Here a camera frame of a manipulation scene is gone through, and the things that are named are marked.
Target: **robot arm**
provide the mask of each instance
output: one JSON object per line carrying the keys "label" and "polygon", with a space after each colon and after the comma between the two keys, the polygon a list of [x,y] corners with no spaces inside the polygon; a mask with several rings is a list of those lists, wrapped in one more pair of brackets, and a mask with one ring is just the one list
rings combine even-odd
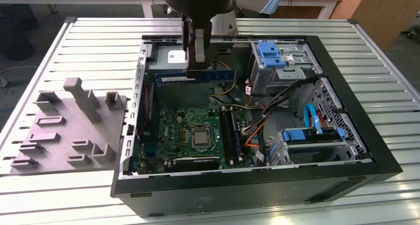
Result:
{"label": "robot arm", "polygon": [[183,22],[183,49],[187,53],[187,77],[200,77],[211,65],[211,18],[226,11],[232,0],[166,0],[179,11]]}
{"label": "robot arm", "polygon": [[198,78],[211,65],[211,19],[236,5],[271,14],[280,0],[166,0],[180,12],[183,26],[183,49],[187,54],[187,77]]}

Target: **metal table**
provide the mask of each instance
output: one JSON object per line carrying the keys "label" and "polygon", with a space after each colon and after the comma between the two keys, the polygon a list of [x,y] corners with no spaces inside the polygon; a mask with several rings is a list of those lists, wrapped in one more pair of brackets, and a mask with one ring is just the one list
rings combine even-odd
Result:
{"label": "metal table", "polygon": [[[358,25],[346,20],[239,19],[240,34],[318,35],[356,93],[404,172],[344,198],[295,205],[162,217],[168,224],[372,224],[420,222],[420,96]],[[96,96],[119,91],[131,96],[144,34],[179,34],[176,19],[79,18],[64,23],[40,68],[0,133],[0,170],[8,171],[28,134],[39,91],[63,90],[67,77],[80,77]],[[0,178],[0,224],[135,224],[144,220],[110,197],[112,171]]]}

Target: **blue plastic latch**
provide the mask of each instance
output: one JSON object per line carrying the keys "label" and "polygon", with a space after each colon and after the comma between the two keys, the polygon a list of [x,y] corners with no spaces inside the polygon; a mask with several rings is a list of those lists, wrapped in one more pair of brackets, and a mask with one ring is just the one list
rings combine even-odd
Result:
{"label": "blue plastic latch", "polygon": [[287,62],[283,61],[280,50],[274,42],[259,42],[258,52],[262,56],[264,67],[271,68],[286,67]]}
{"label": "blue plastic latch", "polygon": [[295,130],[287,130],[291,140],[306,140],[307,137],[304,136],[303,130],[295,129]]}
{"label": "blue plastic latch", "polygon": [[338,129],[336,129],[336,132],[338,132],[340,138],[342,138],[342,139],[346,139],[346,131],[344,131],[344,129],[343,129],[343,128],[338,128]]}
{"label": "blue plastic latch", "polygon": [[282,136],[283,136],[283,140],[284,141],[290,141],[291,140],[291,137],[290,137],[290,134],[287,131],[282,132]]}

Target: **green circuit board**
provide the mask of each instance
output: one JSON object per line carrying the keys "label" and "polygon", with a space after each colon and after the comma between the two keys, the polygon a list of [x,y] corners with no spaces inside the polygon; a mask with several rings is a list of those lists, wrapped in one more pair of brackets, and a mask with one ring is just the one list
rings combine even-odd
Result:
{"label": "green circuit board", "polygon": [[[234,113],[236,125],[239,128],[244,127],[246,115],[244,111],[236,110]],[[210,132],[208,148],[195,148],[194,136],[200,130]],[[219,157],[220,169],[251,167],[254,166],[252,155],[243,155],[242,164],[231,165],[224,159],[224,149],[222,142],[222,130],[219,122],[219,109],[183,109],[178,111],[160,112],[159,124],[159,142],[156,145],[155,156],[156,159],[176,158],[176,157]],[[150,173],[162,173],[162,166],[156,165],[154,161],[148,161]]]}

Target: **floor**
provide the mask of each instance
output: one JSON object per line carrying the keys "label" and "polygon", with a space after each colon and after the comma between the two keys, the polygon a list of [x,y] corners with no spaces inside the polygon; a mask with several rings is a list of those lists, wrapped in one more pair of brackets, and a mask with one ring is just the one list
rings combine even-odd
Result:
{"label": "floor", "polygon": [[[55,14],[50,13],[46,5],[31,5],[31,8],[40,24],[35,30],[27,32],[35,53],[28,59],[18,62],[8,61],[0,55],[0,72],[15,66],[39,66],[66,17],[143,17],[143,11],[139,5],[59,5],[59,12]],[[164,9],[159,5],[154,6],[156,17],[167,16],[163,11]],[[408,40],[406,36],[402,35],[386,54],[414,87],[420,91],[420,43]],[[0,90],[0,129],[3,129],[10,114],[12,113],[12,110],[4,110],[16,105],[35,71],[36,68],[28,67],[15,69],[3,74],[12,83],[12,86],[7,91]]]}

